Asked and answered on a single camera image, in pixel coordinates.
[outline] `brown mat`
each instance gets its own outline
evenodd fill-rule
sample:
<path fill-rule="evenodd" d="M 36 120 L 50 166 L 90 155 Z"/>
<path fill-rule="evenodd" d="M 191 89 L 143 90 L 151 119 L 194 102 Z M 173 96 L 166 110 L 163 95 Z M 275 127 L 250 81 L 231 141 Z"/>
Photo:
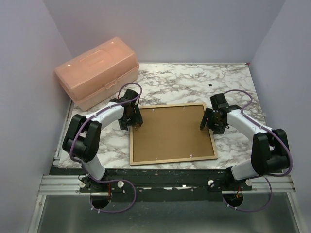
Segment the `brown mat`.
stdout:
<path fill-rule="evenodd" d="M 131 165 L 217 159 L 212 131 L 200 130 L 204 103 L 142 106 L 130 129 Z"/>

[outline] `wooden frame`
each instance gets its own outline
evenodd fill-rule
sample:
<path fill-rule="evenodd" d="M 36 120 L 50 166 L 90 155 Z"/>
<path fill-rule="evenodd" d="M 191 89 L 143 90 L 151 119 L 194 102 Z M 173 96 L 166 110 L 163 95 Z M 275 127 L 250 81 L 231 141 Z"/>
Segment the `wooden frame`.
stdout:
<path fill-rule="evenodd" d="M 205 103 L 183 103 L 183 104 L 168 104 L 168 105 L 149 105 L 149 106 L 141 106 L 140 109 L 154 109 L 154 108 L 163 108 L 163 107 L 183 107 L 183 106 L 197 106 L 202 105 L 204 111 L 206 109 Z M 178 159 L 165 159 L 165 160 L 154 160 L 154 161 L 139 161 L 134 162 L 134 145 L 133 145 L 133 127 L 130 127 L 130 165 L 148 165 L 148 164 L 162 164 L 162 163 L 174 163 L 174 162 L 191 162 L 198 160 L 210 160 L 210 159 L 218 159 L 218 153 L 215 146 L 215 141 L 213 137 L 213 131 L 209 129 L 209 135 L 211 139 L 212 148 L 214 151 L 214 156 L 202 156 L 202 157 L 194 157 L 194 158 L 178 158 Z"/>

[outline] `pink storage case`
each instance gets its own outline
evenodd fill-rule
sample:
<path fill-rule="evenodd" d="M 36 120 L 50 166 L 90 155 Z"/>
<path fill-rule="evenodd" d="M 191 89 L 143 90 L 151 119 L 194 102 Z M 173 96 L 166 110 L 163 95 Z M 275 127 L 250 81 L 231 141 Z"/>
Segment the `pink storage case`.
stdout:
<path fill-rule="evenodd" d="M 115 37 L 55 69 L 59 82 L 83 111 L 138 78 L 135 52 Z"/>

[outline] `white marble surface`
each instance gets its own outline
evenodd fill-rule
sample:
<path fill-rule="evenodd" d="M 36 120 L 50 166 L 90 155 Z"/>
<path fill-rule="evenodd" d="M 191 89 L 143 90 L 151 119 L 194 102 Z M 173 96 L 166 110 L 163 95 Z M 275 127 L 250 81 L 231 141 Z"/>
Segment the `white marble surface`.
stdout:
<path fill-rule="evenodd" d="M 246 90 L 255 98 L 246 113 L 264 123 L 247 65 L 141 64 L 137 83 L 143 88 L 140 105 L 205 102 L 211 108 L 210 96 L 230 89 Z M 95 112 L 106 106 L 110 99 L 87 112 L 74 106 L 72 116 Z M 238 92 L 226 94 L 226 99 L 229 104 L 239 106 L 249 100 L 246 95 Z M 98 157 L 105 168 L 136 169 L 224 169 L 250 158 L 251 143 L 236 129 L 231 127 L 223 135 L 215 135 L 214 139 L 219 156 L 217 160 L 130 166 L 129 132 L 121 131 L 118 121 L 115 121 L 102 130 Z M 70 160 L 65 151 L 61 150 L 60 156 L 59 168 L 80 167 Z"/>

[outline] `gray floor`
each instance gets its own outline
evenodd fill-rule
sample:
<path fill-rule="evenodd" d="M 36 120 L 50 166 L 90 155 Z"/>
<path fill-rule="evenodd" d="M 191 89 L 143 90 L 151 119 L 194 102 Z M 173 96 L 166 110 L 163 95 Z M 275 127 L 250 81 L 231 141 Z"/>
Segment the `gray floor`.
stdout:
<path fill-rule="evenodd" d="M 224 203 L 136 203 L 120 214 L 90 210 L 89 197 L 49 196 L 40 223 L 40 233 L 287 233 L 298 232 L 286 194 L 274 194 L 270 207 L 257 213 L 241 213 Z M 244 208 L 262 206 L 267 194 L 244 195 Z M 124 208 L 114 204 L 110 208 Z"/>

